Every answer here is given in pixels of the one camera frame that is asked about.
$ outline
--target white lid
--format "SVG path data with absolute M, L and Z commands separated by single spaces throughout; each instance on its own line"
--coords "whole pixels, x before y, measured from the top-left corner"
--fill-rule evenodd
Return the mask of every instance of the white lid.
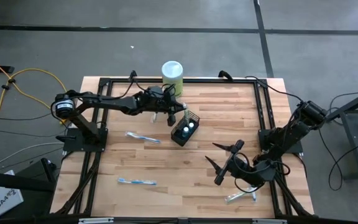
M 183 75 L 183 67 L 176 61 L 165 62 L 162 65 L 161 71 L 166 78 L 176 79 Z

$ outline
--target black floor line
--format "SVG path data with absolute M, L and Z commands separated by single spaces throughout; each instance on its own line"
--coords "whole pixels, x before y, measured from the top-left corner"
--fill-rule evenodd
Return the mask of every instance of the black floor line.
M 267 78 L 274 78 L 272 62 L 270 61 L 269 48 L 267 47 L 266 34 L 264 32 L 265 26 L 262 19 L 262 13 L 260 11 L 260 5 L 258 0 L 254 0 L 254 7 L 256 13 L 256 21 L 258 23 L 260 44 L 262 46 L 262 54 L 264 56 L 265 68 Z
M 23 26 L 0 25 L 0 30 L 61 31 L 61 32 L 174 32 L 174 33 L 225 33 L 258 34 L 258 29 L 232 28 L 159 28 L 159 27 L 70 27 L 70 26 Z
M 265 29 L 266 34 L 291 35 L 358 35 L 358 30 L 292 30 L 292 29 Z

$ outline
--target white label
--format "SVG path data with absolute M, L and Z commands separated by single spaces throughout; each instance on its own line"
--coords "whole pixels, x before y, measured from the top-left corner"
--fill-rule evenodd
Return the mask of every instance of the white label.
M 60 109 L 60 108 L 62 108 L 62 107 L 72 108 L 73 105 L 68 104 L 68 103 L 62 103 L 62 104 L 57 105 L 57 108 L 58 108 L 58 109 Z

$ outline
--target black box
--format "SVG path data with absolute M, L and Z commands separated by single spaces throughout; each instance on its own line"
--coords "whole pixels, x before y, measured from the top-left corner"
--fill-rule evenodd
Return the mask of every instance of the black box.
M 178 143 L 180 146 L 184 146 L 189 138 L 193 135 L 193 133 L 197 130 L 200 125 L 200 118 L 189 111 L 189 123 L 193 123 L 194 127 L 189 128 L 189 133 L 183 137 L 182 132 L 183 128 L 187 127 L 187 122 L 185 121 L 185 117 L 183 116 L 179 123 L 173 128 L 171 131 L 171 139 Z

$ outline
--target white cable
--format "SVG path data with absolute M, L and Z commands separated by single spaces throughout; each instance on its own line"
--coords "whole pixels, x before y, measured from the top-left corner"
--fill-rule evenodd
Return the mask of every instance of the white cable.
M 4 158 L 4 159 L 1 159 L 1 160 L 0 160 L 0 163 L 4 162 L 5 160 L 9 159 L 10 157 L 12 157 L 12 156 L 14 156 L 14 155 L 16 155 L 17 153 L 20 153 L 20 152 L 22 152 L 22 151 L 25 151 L 25 150 L 28 150 L 28 149 L 32 149 L 32 148 L 34 148 L 34 147 L 39 147 L 39 146 L 48 146 L 48 145 L 51 145 L 51 144 L 64 144 L 64 143 L 62 143 L 62 142 L 49 142 L 49 143 L 42 143 L 42 144 L 36 144 L 36 145 L 33 145 L 33 146 L 29 146 L 29 147 L 27 147 L 27 148 L 21 149 L 21 150 L 15 152 L 15 153 L 13 153 L 13 154 L 10 155 L 10 156 L 7 156 L 7 157 Z

